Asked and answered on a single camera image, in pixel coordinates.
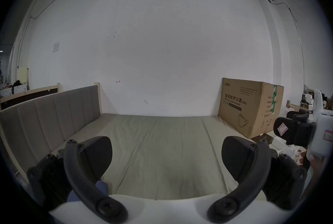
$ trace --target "upholstered headboard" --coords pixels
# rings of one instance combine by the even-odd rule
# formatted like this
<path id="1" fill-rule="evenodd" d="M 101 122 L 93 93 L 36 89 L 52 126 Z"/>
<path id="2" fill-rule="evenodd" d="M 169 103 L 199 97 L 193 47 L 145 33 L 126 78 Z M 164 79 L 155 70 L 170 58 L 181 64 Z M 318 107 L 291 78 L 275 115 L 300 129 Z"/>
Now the upholstered headboard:
<path id="1" fill-rule="evenodd" d="M 50 94 L 0 111 L 2 139 L 27 172 L 100 114 L 97 85 Z"/>

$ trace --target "green tape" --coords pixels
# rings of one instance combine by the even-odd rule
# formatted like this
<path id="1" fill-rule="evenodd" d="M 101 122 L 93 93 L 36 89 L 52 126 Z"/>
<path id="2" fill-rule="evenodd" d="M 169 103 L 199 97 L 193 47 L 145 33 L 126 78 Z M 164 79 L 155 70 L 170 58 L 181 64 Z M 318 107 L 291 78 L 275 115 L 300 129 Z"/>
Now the green tape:
<path id="1" fill-rule="evenodd" d="M 271 112 L 272 112 L 272 114 L 274 114 L 274 109 L 275 109 L 276 93 L 277 93 L 277 87 L 276 87 L 276 85 L 274 85 L 274 89 L 273 89 L 273 101 L 272 101 L 272 105 L 271 105 Z"/>

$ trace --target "blue cloth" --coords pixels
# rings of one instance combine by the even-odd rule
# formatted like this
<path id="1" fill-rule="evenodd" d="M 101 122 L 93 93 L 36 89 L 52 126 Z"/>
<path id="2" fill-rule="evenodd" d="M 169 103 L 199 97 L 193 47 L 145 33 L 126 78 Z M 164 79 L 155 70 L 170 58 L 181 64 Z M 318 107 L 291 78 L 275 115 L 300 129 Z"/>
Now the blue cloth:
<path id="1" fill-rule="evenodd" d="M 105 182 L 99 180 L 98 182 L 96 182 L 95 185 L 96 185 L 97 189 L 99 189 L 102 193 L 104 193 L 106 195 L 109 195 L 108 194 L 108 185 Z M 73 202 L 73 201 L 80 201 L 80 199 L 78 198 L 78 196 L 72 190 L 69 193 L 69 196 L 67 198 L 67 202 Z"/>

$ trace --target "label sticker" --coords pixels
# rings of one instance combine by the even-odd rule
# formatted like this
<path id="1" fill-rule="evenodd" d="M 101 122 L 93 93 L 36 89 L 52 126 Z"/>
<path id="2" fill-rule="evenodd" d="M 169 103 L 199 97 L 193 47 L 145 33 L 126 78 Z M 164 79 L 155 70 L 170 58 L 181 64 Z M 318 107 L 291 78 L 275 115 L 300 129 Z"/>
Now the label sticker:
<path id="1" fill-rule="evenodd" d="M 282 123 L 280 127 L 277 128 L 277 130 L 279 131 L 279 134 L 282 136 L 288 130 L 288 127 L 284 123 Z"/>
<path id="2" fill-rule="evenodd" d="M 272 101 L 272 105 L 271 105 L 271 109 L 270 109 L 270 111 L 272 112 L 272 114 L 274 114 L 274 109 L 275 109 L 276 93 L 277 93 L 277 86 L 274 85 L 274 88 L 273 88 L 273 101 Z"/>
<path id="3" fill-rule="evenodd" d="M 333 140 L 333 131 L 326 130 L 323 139 L 331 142 Z"/>

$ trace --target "mattress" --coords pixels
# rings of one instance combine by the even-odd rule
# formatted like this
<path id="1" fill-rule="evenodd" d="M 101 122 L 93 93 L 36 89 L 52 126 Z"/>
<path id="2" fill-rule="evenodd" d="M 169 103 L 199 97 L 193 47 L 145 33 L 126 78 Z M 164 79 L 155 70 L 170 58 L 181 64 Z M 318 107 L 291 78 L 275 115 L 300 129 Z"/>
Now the mattress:
<path id="1" fill-rule="evenodd" d="M 101 178 L 109 194 L 185 199 L 228 194 L 238 185 L 223 165 L 221 149 L 227 136 L 243 136 L 219 117 L 101 114 L 70 139 L 98 135 L 112 143 L 112 162 Z M 257 198 L 265 200 L 263 193 Z"/>

